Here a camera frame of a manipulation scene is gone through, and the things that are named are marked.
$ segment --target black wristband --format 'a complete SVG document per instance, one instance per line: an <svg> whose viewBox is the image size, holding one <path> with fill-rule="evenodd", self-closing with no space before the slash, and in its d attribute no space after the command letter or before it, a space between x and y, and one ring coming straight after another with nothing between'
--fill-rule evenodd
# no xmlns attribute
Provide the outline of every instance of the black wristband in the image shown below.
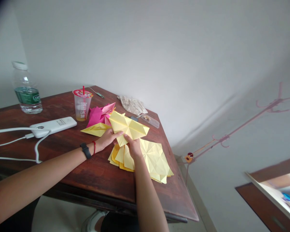
<svg viewBox="0 0 290 232"><path fill-rule="evenodd" d="M83 149L83 152L85 153L85 156L87 157L87 159L90 159L91 158L91 154L90 154L90 151L89 151L89 147L87 147L86 143L82 143L80 145L80 147Z"/></svg>

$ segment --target yellow origami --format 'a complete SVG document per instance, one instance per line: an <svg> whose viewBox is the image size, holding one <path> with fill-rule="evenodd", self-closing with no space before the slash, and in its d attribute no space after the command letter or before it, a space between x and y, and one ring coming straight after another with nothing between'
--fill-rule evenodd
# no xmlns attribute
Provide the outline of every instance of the yellow origami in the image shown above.
<svg viewBox="0 0 290 232"><path fill-rule="evenodd" d="M140 139L140 145L149 173L162 175L163 178L174 175L160 143Z"/></svg>
<svg viewBox="0 0 290 232"><path fill-rule="evenodd" d="M146 136L149 131L149 127L144 126L116 111L113 111L109 117L109 121L114 133L123 131L124 134L130 136L133 140ZM123 135L117 138L117 142L120 147L128 143Z"/></svg>
<svg viewBox="0 0 290 232"><path fill-rule="evenodd" d="M81 131L82 132L85 132L85 133L88 133L88 134L92 134L92 135L101 137L104 134L104 132L107 129L109 129L109 128L112 128L112 127L100 122L98 124L95 124L95 125L93 125L91 127L88 127L86 129L83 129Z"/></svg>
<svg viewBox="0 0 290 232"><path fill-rule="evenodd" d="M142 139L140 139L140 144L150 177L159 183L166 184L167 177L174 174L167 163L162 145ZM134 160L127 145L119 147L116 144L111 153L111 159L113 163L116 163L116 166L119 164L121 169L131 172L135 170Z"/></svg>

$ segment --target plastic bottle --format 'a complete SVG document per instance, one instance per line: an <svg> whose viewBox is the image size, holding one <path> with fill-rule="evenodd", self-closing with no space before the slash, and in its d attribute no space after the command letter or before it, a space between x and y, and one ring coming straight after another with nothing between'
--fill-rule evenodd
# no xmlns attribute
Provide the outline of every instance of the plastic bottle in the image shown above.
<svg viewBox="0 0 290 232"><path fill-rule="evenodd" d="M13 86L20 107L27 114L37 114L42 112L42 103L37 89L37 84L28 67L22 62L13 61Z"/></svg>

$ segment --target folded paper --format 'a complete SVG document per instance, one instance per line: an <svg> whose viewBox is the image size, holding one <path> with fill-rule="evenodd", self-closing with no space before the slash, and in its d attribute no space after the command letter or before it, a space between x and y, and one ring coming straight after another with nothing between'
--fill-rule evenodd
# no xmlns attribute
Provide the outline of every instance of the folded paper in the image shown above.
<svg viewBox="0 0 290 232"><path fill-rule="evenodd" d="M113 112L115 107L115 102L108 104L104 107L96 107L89 109L89 122L87 127L91 127L98 123L104 123L106 125L111 125L109 121L110 114Z"/></svg>
<svg viewBox="0 0 290 232"><path fill-rule="evenodd" d="M167 163L162 145L143 139L140 139L140 145L150 177L159 183L166 184L167 177L174 174ZM130 172L135 170L134 160L127 145L119 147L116 144L108 160L112 160L111 164L123 170Z"/></svg>
<svg viewBox="0 0 290 232"><path fill-rule="evenodd" d="M113 111L109 117L109 121L114 133L123 131L124 134L130 136L133 140L146 136L149 131L149 127L144 126L116 111ZM117 138L117 142L120 147L128 143L123 135Z"/></svg>
<svg viewBox="0 0 290 232"><path fill-rule="evenodd" d="M140 145L149 173L163 176L174 175L160 143L140 139Z"/></svg>
<svg viewBox="0 0 290 232"><path fill-rule="evenodd" d="M101 137L104 134L104 132L109 128L112 128L112 127L103 123L98 123L96 125L93 125L91 127L81 130L81 132L85 132L88 134Z"/></svg>

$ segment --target pink paper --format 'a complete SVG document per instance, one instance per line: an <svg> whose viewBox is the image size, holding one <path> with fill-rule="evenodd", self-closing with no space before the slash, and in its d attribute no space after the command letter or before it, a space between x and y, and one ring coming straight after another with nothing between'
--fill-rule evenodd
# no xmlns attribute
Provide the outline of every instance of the pink paper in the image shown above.
<svg viewBox="0 0 290 232"><path fill-rule="evenodd" d="M87 127L96 125L100 122L111 126L108 118L110 116L109 114L113 112L114 107L115 107L115 103L112 103L110 105L108 104L101 108L96 107L96 108L89 109L89 122L88 122Z"/></svg>

